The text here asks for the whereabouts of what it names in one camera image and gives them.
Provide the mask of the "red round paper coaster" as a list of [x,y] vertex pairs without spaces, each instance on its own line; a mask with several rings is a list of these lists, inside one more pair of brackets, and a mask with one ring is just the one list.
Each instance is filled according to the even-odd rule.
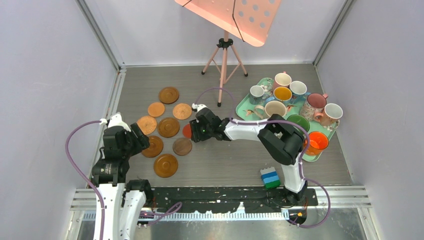
[[182,134],[185,138],[191,139],[192,137],[192,130],[190,124],[186,124],[182,129]]

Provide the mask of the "woven rattan coaster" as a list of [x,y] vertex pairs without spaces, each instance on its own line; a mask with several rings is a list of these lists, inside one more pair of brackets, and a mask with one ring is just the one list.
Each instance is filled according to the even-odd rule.
[[149,115],[142,116],[136,121],[143,134],[149,135],[153,133],[157,127],[157,120]]
[[178,120],[186,120],[192,115],[192,111],[193,110],[190,105],[186,103],[179,103],[173,108],[172,114]]

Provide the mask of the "dark walnut coaster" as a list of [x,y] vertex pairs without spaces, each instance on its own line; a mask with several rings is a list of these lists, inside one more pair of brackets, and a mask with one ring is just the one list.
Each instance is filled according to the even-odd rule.
[[176,139],[172,145],[173,152],[179,156],[186,156],[189,154],[192,147],[192,141],[185,137]]

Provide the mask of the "large ridged brown wooden coaster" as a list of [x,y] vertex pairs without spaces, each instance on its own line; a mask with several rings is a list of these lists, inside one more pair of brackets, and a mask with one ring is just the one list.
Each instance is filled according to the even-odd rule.
[[174,137],[180,130],[180,123],[174,117],[166,117],[162,119],[158,126],[158,133],[164,138]]

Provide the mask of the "light plain wooden coaster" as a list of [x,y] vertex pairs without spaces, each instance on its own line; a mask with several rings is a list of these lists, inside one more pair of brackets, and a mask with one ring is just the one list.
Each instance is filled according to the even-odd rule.
[[148,114],[153,118],[160,117],[164,114],[165,110],[166,107],[162,102],[153,102],[147,108]]

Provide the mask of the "cream shell pattern mug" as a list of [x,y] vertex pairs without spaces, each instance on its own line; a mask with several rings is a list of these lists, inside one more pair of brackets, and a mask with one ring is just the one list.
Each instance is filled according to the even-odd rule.
[[273,100],[266,103],[265,106],[256,105],[253,109],[253,112],[260,119],[268,119],[274,114],[284,117],[288,111],[286,106],[282,102]]

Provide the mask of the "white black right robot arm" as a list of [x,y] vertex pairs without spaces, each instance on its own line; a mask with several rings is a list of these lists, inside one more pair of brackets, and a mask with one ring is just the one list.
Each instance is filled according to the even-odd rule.
[[195,119],[190,121],[191,140],[195,143],[215,138],[218,141],[249,140],[261,142],[270,156],[281,165],[285,198],[299,205],[306,197],[308,182],[303,176],[301,156],[305,136],[297,124],[278,114],[258,121],[219,118],[204,104],[194,104]]

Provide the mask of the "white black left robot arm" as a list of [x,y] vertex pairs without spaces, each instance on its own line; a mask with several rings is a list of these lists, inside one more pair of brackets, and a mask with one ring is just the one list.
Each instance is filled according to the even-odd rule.
[[149,138],[136,123],[128,129],[108,127],[103,133],[101,158],[92,169],[96,194],[95,240],[131,240],[142,207],[153,202],[148,180],[126,181],[132,156],[149,148]]

